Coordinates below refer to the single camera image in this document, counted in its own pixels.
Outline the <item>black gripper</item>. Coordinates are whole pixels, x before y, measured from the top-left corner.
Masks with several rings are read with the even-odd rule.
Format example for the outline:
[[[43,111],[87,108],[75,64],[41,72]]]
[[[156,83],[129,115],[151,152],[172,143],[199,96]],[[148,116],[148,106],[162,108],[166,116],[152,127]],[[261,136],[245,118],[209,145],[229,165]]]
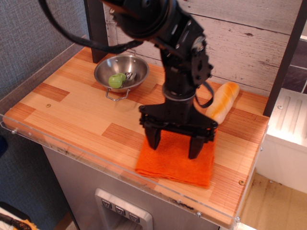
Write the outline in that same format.
[[[204,141],[213,141],[217,123],[200,113],[193,101],[178,102],[166,99],[162,104],[141,105],[140,124],[145,128],[149,146],[156,150],[161,140],[161,131],[191,136],[189,159],[196,159]]]

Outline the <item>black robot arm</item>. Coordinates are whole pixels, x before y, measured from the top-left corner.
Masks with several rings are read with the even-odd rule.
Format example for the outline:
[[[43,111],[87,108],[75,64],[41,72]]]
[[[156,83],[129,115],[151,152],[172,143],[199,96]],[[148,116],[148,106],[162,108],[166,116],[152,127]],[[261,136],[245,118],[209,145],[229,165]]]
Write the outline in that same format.
[[[140,123],[149,145],[157,149],[161,131],[190,136],[189,158],[214,140],[217,122],[196,110],[196,90],[207,85],[212,65],[203,28],[175,0],[107,0],[122,31],[160,49],[165,69],[165,102],[143,105]]]

